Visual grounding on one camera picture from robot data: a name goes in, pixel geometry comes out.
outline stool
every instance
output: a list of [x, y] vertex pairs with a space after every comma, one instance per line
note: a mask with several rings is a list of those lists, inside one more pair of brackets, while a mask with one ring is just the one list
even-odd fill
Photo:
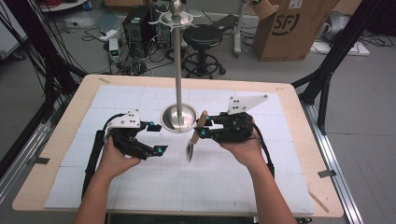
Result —
[[222, 34], [218, 28], [204, 24], [197, 25], [197, 27], [191, 26], [184, 31], [183, 38], [193, 49], [198, 50], [197, 53], [193, 53], [183, 60], [181, 66], [189, 72], [186, 78], [189, 78], [190, 74], [194, 74], [198, 77], [209, 76], [210, 79], [213, 79], [212, 74], [218, 69], [221, 75], [225, 74], [226, 71], [221, 63], [213, 55], [206, 53], [207, 49], [221, 43]]

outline black logo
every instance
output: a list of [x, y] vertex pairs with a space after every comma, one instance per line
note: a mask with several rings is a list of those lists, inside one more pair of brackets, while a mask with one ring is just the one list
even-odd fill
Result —
[[296, 27], [298, 20], [300, 19], [300, 14], [295, 15], [279, 15], [276, 18], [276, 25], [274, 26], [273, 35], [286, 35], [293, 31]]

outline caster wheel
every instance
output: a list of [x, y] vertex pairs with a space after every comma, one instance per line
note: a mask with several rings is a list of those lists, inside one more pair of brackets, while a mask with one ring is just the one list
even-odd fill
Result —
[[220, 68], [219, 73], [220, 73], [221, 75], [224, 75], [225, 72], [226, 72], [225, 68]]

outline wooden table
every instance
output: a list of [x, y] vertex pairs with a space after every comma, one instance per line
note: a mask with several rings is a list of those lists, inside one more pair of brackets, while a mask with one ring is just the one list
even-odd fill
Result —
[[[49, 163], [35, 165], [12, 204], [15, 210], [52, 211], [45, 209], [44, 203], [50, 193], [59, 165], [73, 142], [97, 90], [102, 85], [173, 88], [175, 80], [166, 77], [86, 76], [41, 153], [41, 157], [50, 158]], [[295, 89], [290, 84], [183, 78], [182, 88], [277, 93], [315, 208], [312, 217], [341, 217], [344, 214], [331, 179], [320, 178], [318, 175], [318, 172], [326, 170], [326, 166]]]

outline forearm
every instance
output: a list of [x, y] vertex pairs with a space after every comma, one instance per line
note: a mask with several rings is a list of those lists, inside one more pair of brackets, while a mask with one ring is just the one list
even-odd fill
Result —
[[296, 223], [264, 161], [248, 167], [256, 196], [260, 224]]
[[94, 175], [73, 220], [74, 224], [104, 223], [111, 179]]

